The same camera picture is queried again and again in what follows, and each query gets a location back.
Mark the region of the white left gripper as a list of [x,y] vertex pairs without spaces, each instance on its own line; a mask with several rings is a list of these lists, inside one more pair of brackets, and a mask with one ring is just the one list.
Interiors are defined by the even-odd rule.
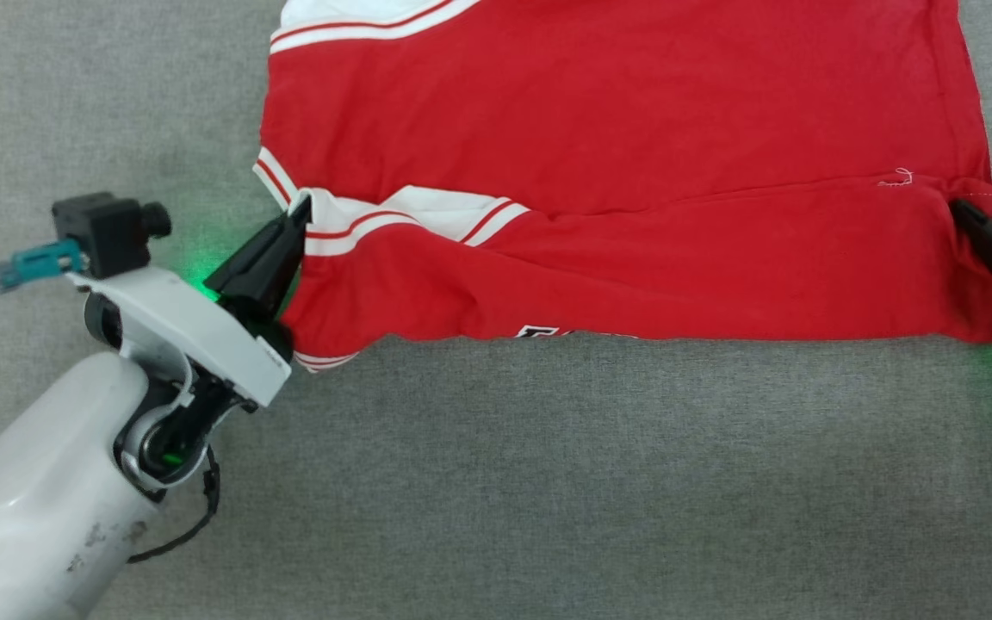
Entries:
[[311,199],[299,200],[205,279],[227,313],[162,268],[106,279],[72,272],[70,279],[119,311],[122,357],[184,385],[196,364],[231,383],[237,396],[265,407],[292,373],[293,333],[281,313],[304,256],[311,207]]

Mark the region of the red and white garment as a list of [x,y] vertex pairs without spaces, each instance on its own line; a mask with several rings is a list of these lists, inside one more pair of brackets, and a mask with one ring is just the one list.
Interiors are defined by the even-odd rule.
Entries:
[[308,369],[386,335],[992,342],[959,0],[287,0]]

